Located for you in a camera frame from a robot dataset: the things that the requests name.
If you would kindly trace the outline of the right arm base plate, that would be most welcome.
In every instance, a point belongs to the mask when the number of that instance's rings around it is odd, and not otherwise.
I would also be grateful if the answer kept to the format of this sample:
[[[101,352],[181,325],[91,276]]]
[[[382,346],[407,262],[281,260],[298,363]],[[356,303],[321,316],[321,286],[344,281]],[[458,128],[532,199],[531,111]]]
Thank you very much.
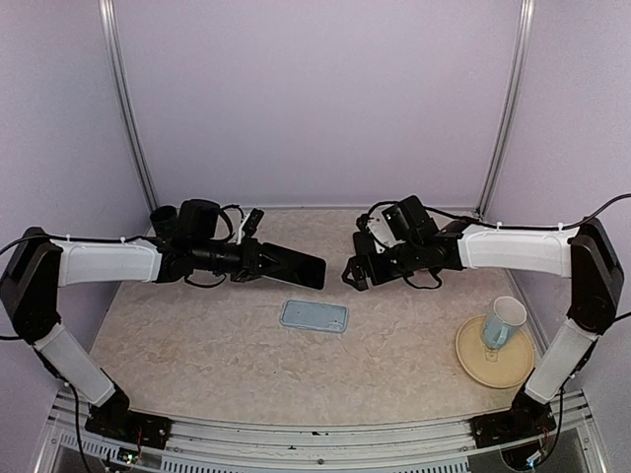
[[[526,412],[501,411],[473,417],[469,424],[477,448],[528,439],[557,428],[552,414],[534,418]]]

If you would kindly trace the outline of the light blue phone case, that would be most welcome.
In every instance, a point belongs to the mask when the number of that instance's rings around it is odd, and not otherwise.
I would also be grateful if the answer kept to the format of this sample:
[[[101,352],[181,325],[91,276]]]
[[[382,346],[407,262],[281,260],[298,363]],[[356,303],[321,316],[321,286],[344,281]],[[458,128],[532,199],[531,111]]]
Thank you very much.
[[[348,326],[346,306],[305,301],[286,301],[280,316],[284,327],[323,333],[344,333]]]

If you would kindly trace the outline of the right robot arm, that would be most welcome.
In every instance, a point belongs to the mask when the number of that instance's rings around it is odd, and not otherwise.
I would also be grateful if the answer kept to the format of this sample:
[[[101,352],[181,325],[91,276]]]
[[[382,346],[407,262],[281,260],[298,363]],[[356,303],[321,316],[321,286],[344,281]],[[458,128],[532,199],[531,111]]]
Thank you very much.
[[[589,360],[597,340],[617,319],[624,271],[596,214],[555,227],[505,226],[452,215],[444,227],[436,210],[411,195],[374,205],[393,240],[381,239],[372,211],[356,221],[354,256],[342,281],[366,291],[418,271],[438,279],[442,271],[503,269],[554,275],[571,283],[571,303],[538,366],[527,376],[509,409],[477,416],[471,424],[480,443],[521,439],[557,424],[550,403]]]

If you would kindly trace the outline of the dark phone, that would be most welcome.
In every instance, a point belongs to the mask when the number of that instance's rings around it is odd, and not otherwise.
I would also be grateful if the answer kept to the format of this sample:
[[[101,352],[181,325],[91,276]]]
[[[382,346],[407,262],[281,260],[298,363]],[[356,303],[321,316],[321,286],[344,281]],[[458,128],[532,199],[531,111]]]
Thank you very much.
[[[300,251],[290,252],[290,274],[287,276],[265,276],[297,286],[322,290],[325,283],[326,262],[324,259]]]

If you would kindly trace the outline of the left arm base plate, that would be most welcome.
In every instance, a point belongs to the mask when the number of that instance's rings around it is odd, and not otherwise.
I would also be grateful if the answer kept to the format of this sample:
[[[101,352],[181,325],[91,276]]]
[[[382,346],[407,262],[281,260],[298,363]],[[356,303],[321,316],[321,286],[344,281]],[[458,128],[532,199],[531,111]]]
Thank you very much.
[[[170,438],[172,424],[173,421],[167,417],[129,411],[120,420],[91,416],[85,428],[90,433],[108,439],[164,449]]]

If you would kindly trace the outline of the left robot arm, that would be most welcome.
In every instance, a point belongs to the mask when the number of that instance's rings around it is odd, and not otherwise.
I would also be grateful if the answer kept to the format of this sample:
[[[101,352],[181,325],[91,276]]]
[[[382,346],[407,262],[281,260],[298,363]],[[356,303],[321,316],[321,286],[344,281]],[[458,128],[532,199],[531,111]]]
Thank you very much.
[[[72,334],[59,302],[68,287],[182,282],[203,290],[225,281],[272,279],[321,288],[323,262],[256,237],[263,211],[231,222],[231,206],[204,199],[166,205],[150,216],[149,236],[56,236],[28,228],[8,244],[12,255],[1,276],[1,304],[15,337],[30,345],[45,367],[89,402],[87,428],[120,439],[147,418],[130,408],[126,392],[88,355]]]

